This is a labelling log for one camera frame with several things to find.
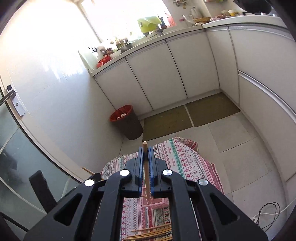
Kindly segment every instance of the bowl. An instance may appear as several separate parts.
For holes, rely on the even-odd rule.
[[[119,56],[121,54],[121,50],[117,50],[116,52],[114,52],[113,54],[110,55],[111,58],[115,58],[117,56]]]

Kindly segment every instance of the kitchen counter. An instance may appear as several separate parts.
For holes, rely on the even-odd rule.
[[[237,24],[237,23],[257,23],[257,24],[265,24],[265,25],[274,25],[277,27],[282,27],[282,28],[287,28],[286,25],[284,24],[284,22],[282,21],[281,18],[279,17],[273,17],[273,16],[267,16],[267,15],[249,15],[249,16],[238,16],[238,17],[232,17],[232,18],[226,18],[226,19],[221,19],[215,22],[211,22],[211,23],[206,23],[203,24],[202,26],[194,26],[194,27],[188,27],[188,28],[184,28],[184,29],[180,29],[180,30],[176,30],[167,34],[163,34],[160,35],[158,37],[152,38],[144,43],[141,43],[129,50],[127,50],[126,52],[120,54],[119,56],[115,57],[114,59],[110,60],[109,62],[107,62],[106,64],[104,64],[102,67],[94,70],[91,73],[91,76],[95,76],[96,74],[98,74],[99,72],[101,72],[102,70],[104,70],[105,68],[109,67],[110,65],[114,64],[115,62],[117,62],[118,60],[132,54],[133,52],[136,52],[148,45],[151,45],[153,43],[159,42],[161,40],[165,40],[167,38],[173,37],[173,36],[177,36],[180,34],[185,34],[187,32],[192,32],[192,31],[196,31],[196,30],[200,30],[200,29],[207,29],[207,28],[211,28],[211,27],[218,27],[218,26],[224,26],[224,25],[230,25],[230,24]]]

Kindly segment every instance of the patterned tablecloth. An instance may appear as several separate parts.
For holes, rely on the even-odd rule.
[[[153,146],[154,155],[166,161],[169,169],[178,172],[183,178],[196,181],[206,178],[223,193],[223,188],[216,172],[215,165],[204,160],[195,150],[198,143],[188,139],[175,137]],[[124,169],[126,162],[136,158],[138,153],[118,156],[109,161],[102,171],[107,179],[113,173]],[[169,208],[151,209],[141,206],[140,199],[125,198],[121,220],[121,240],[126,236],[138,234],[136,229],[155,227],[170,223]]]

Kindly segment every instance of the window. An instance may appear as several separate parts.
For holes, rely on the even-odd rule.
[[[139,18],[159,16],[168,27],[173,25],[162,0],[84,0],[81,7],[102,42],[114,41],[115,36],[129,41],[144,37]]]

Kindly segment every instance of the white floor tile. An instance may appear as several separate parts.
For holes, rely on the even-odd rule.
[[[143,144],[142,139],[143,134],[135,140],[129,140],[126,137],[124,137],[119,155],[127,155],[138,152],[139,147]]]
[[[235,115],[214,121],[209,124],[209,128],[220,152],[252,139]]]
[[[220,153],[231,191],[240,189],[268,173],[253,140]]]
[[[141,123],[141,125],[142,125],[143,128],[144,128],[144,121],[145,121],[145,119],[140,120],[140,123]]]
[[[226,194],[225,196],[228,197],[228,199],[229,199],[230,201],[233,202],[233,196],[232,196],[232,193],[228,193],[228,194]]]
[[[235,116],[239,119],[239,121],[245,127],[247,132],[250,134],[251,138],[258,136],[258,132],[255,130],[253,125],[248,121],[248,119],[244,116],[242,112],[236,113]]]
[[[199,154],[207,161],[214,163],[219,175],[224,194],[230,193],[230,185],[224,164],[208,125],[192,127],[175,133],[177,137],[188,138],[198,143]]]
[[[253,139],[253,141],[254,141],[254,143],[256,144],[257,149],[258,149],[258,151],[259,151],[259,153],[260,153],[260,156],[261,156],[262,159],[264,160],[265,165],[266,165],[268,171],[270,172],[270,171],[272,171],[272,170],[277,170],[276,165],[275,165],[275,163],[274,163],[274,160],[273,160],[273,158],[272,158],[270,152],[269,152],[268,149],[266,148],[266,146],[265,146],[263,140],[261,139],[261,137],[260,137],[260,136],[255,137],[255,138]]]
[[[284,189],[279,173],[274,170],[261,177],[257,181],[232,193],[234,204],[240,208],[248,217],[256,215],[260,208],[268,202],[278,202],[281,209],[286,206]],[[275,207],[268,205],[263,212],[274,213]],[[260,216],[260,226],[264,227],[273,221],[271,215]],[[271,240],[281,229],[286,221],[285,211],[267,231],[267,236]]]

